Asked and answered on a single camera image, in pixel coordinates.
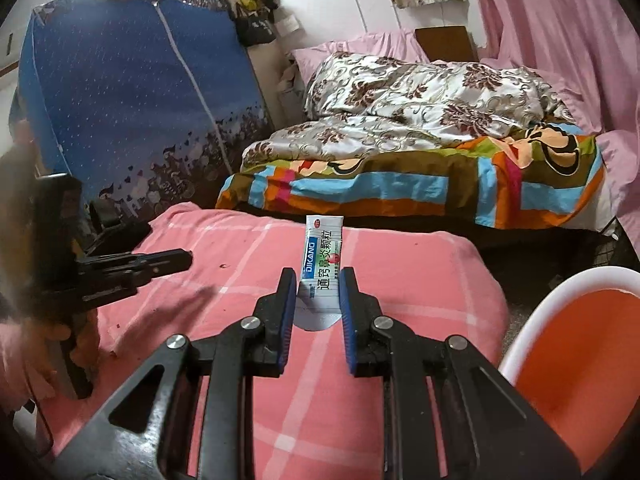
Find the orange plastic trash bin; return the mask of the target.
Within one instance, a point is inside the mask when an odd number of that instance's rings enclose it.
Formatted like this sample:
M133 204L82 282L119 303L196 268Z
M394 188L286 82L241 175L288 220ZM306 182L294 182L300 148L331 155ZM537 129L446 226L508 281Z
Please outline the orange plastic trash bin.
M499 370L592 469L639 401L638 272L598 266L556 286Z

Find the blue fabric wardrobe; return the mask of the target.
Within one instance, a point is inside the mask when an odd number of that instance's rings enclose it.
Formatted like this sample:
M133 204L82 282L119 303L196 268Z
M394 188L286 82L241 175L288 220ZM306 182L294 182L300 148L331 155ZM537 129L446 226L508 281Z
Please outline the blue fabric wardrobe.
M272 127L224 0L53 0L32 11L14 119L42 166L148 221L216 204Z

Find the pink checked blanket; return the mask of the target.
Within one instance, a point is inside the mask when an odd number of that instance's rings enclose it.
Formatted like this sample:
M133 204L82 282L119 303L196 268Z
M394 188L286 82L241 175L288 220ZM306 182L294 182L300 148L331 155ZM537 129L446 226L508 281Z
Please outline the pink checked blanket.
M213 336L250 314L259 297L276 289L283 269L300 268L304 237L298 223L192 204L157 217L142 252L188 250L191 269L100 310L101 357L92 396L42 402L55 451L169 336ZM469 240L446 232L344 229L342 260L387 315L428 338L465 336L489 361L499 361L506 298ZM258 478L380 476L381 387L349 374L341 326L294 330L284 374L256 380L254 393Z

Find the colourful cartoon bedsheet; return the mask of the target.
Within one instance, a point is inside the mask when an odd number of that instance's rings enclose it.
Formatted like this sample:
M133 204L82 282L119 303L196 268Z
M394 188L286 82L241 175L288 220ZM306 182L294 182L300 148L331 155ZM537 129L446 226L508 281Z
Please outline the colourful cartoon bedsheet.
M228 177L217 205L539 230L567 226L599 194L604 176L593 136L547 122L514 140L482 136L458 148L261 162Z

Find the black hanging bag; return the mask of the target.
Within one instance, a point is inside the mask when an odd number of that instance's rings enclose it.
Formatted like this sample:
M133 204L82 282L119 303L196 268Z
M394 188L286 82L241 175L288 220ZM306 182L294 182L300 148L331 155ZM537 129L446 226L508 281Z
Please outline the black hanging bag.
M271 44L276 34L266 20L255 13L247 13L242 6L235 8L235 30L243 47Z

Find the floral white brown duvet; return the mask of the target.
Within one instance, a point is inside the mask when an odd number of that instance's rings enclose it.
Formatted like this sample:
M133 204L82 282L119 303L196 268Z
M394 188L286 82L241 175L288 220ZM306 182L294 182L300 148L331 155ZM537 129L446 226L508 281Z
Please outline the floral white brown duvet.
M275 160L334 162L455 148L573 119L550 84L526 67L409 63L346 52L330 55L314 71L304 111L306 122L250 144L243 169Z

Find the pink pillow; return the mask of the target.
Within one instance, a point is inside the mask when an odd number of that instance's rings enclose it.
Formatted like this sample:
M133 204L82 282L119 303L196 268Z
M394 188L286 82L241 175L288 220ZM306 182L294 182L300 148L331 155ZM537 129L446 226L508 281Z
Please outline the pink pillow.
M306 84L319 65L336 52L387 56L409 63L430 62L414 31L407 29L371 32L352 40L327 41L318 46L292 50L291 54Z

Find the brown wooden headboard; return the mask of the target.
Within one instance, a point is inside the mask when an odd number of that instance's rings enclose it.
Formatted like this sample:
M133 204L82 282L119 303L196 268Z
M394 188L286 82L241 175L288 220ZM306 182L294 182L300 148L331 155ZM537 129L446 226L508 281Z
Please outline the brown wooden headboard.
M476 62L477 50L464 26L417 28L416 41L431 61Z

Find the pink curtain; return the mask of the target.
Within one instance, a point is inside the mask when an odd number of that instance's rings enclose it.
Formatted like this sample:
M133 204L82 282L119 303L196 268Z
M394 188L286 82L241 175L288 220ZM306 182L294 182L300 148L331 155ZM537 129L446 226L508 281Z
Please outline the pink curtain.
M550 76L598 137L612 209L639 241L639 36L618 0L478 0L486 53Z

